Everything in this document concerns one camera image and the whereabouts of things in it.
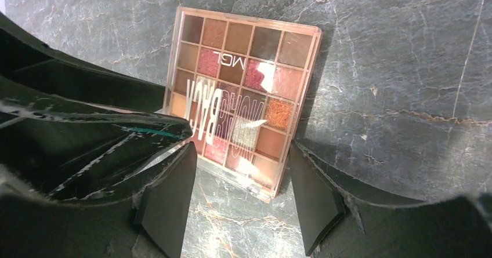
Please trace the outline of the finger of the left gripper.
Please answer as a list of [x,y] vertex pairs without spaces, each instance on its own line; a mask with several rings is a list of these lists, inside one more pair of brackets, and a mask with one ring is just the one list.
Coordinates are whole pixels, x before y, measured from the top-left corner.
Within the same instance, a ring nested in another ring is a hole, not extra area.
[[182,118],[120,112],[1,78],[1,165],[48,198],[118,183],[190,136]]
[[139,112],[163,107],[165,88],[51,48],[1,15],[1,76],[40,92]]

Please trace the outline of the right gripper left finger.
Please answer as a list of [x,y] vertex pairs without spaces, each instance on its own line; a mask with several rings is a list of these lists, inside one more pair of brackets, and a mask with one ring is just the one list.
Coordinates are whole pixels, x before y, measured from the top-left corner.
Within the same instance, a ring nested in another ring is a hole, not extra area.
[[180,257],[197,169],[194,143],[185,144],[171,158],[165,176],[145,189],[133,225],[165,257]]

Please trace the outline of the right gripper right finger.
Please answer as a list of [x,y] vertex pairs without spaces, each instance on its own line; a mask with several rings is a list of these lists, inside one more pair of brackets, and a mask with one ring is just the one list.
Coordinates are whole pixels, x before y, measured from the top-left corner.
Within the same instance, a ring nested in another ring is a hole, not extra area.
[[419,203],[334,168],[296,141],[289,147],[288,166],[306,256],[315,252],[345,215],[360,217],[356,201],[390,207]]

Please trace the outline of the pink eyeshadow palette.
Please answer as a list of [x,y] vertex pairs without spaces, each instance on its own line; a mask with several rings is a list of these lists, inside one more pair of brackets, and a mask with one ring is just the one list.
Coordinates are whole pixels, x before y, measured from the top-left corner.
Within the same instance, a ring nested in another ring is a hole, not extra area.
[[270,202],[312,77],[321,28],[179,7],[163,112],[188,120],[199,166]]

